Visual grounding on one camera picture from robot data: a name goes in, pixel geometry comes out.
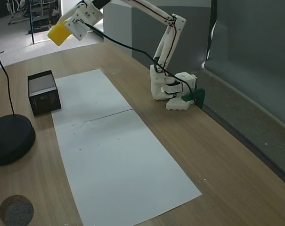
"floor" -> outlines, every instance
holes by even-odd
[[[45,54],[59,52],[66,49],[100,43],[103,40],[94,33],[88,33],[82,41],[75,37],[69,37],[60,47],[47,40],[48,32],[41,32],[34,35],[35,42],[32,44],[31,35],[28,35],[30,23],[24,21],[8,26],[9,16],[0,18],[0,54],[4,66],[11,65],[23,60],[42,56]],[[98,29],[102,29],[102,22],[97,24]]]
[[[205,104],[253,143],[285,173],[285,129],[207,71],[195,73]]]

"wooden table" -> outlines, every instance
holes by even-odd
[[[0,167],[0,205],[11,195],[24,195],[34,205],[30,225],[82,226],[52,116],[33,116],[27,76],[52,70],[61,78],[94,69],[110,79],[203,194],[141,226],[285,226],[283,181],[199,108],[166,111],[165,102],[152,99],[149,70],[104,43],[7,67],[15,111],[31,120],[36,141],[24,158]],[[10,113],[6,78],[0,71],[0,117]]]

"white robot link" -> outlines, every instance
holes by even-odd
[[[189,73],[178,73],[173,76],[166,70],[184,29],[186,19],[176,14],[170,16],[146,0],[121,1],[167,25],[154,56],[156,64],[150,67],[153,98],[169,100],[166,105],[168,110],[187,110],[193,103],[202,108],[205,91],[196,89],[196,76]],[[73,34],[78,40],[82,40],[91,27],[103,18],[100,10],[110,2],[111,0],[80,1],[60,18],[58,24],[49,32],[49,38],[57,45],[61,45],[70,34]]]

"green object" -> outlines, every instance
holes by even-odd
[[[189,93],[186,96],[183,96],[182,99],[185,102],[194,100],[195,105],[202,109],[204,105],[205,93],[206,91],[204,89],[195,89],[192,90],[192,94]]]

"gray wall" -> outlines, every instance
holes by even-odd
[[[205,68],[285,123],[285,0],[219,0]]]
[[[201,70],[206,60],[211,9],[185,6],[160,8],[170,15],[175,13],[187,19],[168,69],[172,73]],[[133,47],[143,49],[153,56],[166,26],[136,8],[133,9],[132,20]],[[133,52],[132,56],[147,67],[151,64],[150,60],[140,53]]]
[[[205,62],[210,21],[210,0],[150,0],[167,13],[178,14],[187,24],[171,60],[172,73],[195,72]],[[104,32],[120,42],[154,55],[166,26],[137,8],[115,0],[104,7]],[[149,68],[144,55],[131,53]]]
[[[116,41],[132,46],[132,8],[119,4],[104,7],[104,32]],[[130,49],[121,47],[132,55]]]

